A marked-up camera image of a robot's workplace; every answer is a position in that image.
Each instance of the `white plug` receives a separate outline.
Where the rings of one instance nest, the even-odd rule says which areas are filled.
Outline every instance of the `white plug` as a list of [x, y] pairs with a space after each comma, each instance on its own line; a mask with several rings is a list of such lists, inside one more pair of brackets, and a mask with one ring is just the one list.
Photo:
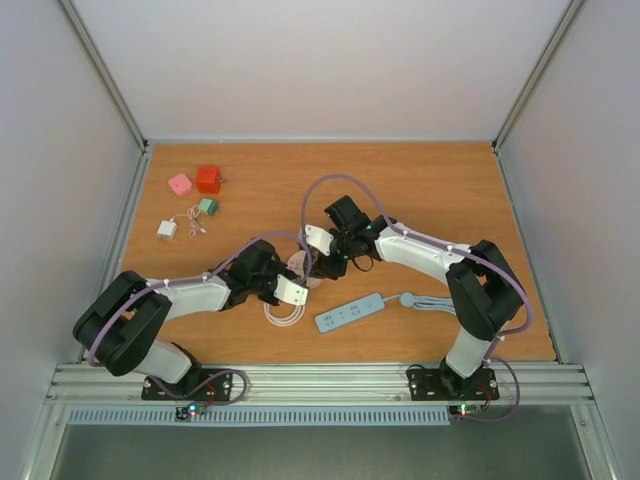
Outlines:
[[173, 236], [176, 234], [176, 230], [178, 229], [178, 224], [173, 220], [163, 220], [160, 222], [160, 226], [158, 227], [158, 238], [160, 240], [171, 240]]

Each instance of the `pink cube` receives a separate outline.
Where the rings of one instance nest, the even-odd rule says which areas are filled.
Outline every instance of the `pink cube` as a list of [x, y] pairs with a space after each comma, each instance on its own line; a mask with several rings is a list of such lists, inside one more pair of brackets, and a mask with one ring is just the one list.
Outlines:
[[179, 173], [175, 177], [169, 179], [169, 186], [173, 193], [181, 197], [185, 193], [188, 193], [193, 186], [191, 180], [184, 173]]

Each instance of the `red cube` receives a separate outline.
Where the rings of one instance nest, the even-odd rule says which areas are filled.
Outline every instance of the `red cube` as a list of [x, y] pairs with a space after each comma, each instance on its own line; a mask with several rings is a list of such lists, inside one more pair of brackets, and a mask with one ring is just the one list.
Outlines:
[[220, 192], [220, 169], [211, 165], [198, 167], [196, 173], [196, 188], [200, 193], [219, 193]]

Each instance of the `green cube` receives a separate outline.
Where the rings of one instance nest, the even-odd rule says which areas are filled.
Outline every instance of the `green cube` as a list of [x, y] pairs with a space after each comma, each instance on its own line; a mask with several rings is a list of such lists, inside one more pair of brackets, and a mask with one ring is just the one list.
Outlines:
[[211, 200], [209, 198], [203, 198], [200, 200], [200, 211], [207, 215], [213, 215], [218, 210], [217, 200]]

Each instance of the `small cube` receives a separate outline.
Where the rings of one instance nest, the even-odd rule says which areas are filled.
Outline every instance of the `small cube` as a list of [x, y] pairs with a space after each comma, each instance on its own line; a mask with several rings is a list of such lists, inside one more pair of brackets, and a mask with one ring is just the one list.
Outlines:
[[173, 193], [181, 197], [185, 193], [191, 191], [193, 184], [191, 183], [191, 180], [189, 180], [189, 177], [184, 173], [179, 173], [175, 177], [171, 177], [169, 179], [169, 186], [171, 187], [171, 190], [173, 190]]
[[196, 172], [196, 188], [200, 193], [219, 193], [222, 177], [218, 167], [203, 165]]
[[210, 198], [200, 200], [200, 211], [207, 215], [213, 215], [218, 210], [218, 202]]
[[156, 235], [158, 235], [158, 238], [160, 240], [171, 240], [176, 234], [177, 228], [178, 224], [176, 222], [163, 220], [162, 222], [160, 222], [160, 226], [158, 227]]

